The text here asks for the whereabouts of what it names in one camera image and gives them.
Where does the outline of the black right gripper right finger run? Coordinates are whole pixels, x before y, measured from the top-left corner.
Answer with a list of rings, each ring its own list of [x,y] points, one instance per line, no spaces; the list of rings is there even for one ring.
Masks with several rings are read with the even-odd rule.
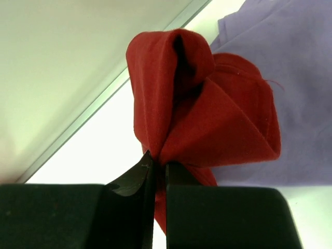
[[[169,163],[168,248],[301,248],[283,195],[273,188],[209,187]]]

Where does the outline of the red t shirt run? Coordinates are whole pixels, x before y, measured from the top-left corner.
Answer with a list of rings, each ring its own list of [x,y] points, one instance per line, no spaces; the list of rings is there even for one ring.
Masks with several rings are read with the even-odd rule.
[[[155,220],[163,231],[168,162],[177,161],[201,184],[216,186],[213,167],[280,156],[273,91],[248,60],[213,54],[203,36],[185,29],[136,35],[126,60],[134,134],[159,164]]]

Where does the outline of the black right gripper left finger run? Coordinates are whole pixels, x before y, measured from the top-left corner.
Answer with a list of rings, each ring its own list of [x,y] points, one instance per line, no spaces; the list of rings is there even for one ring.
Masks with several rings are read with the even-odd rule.
[[[1,248],[151,248],[150,153],[112,182],[2,184]]]

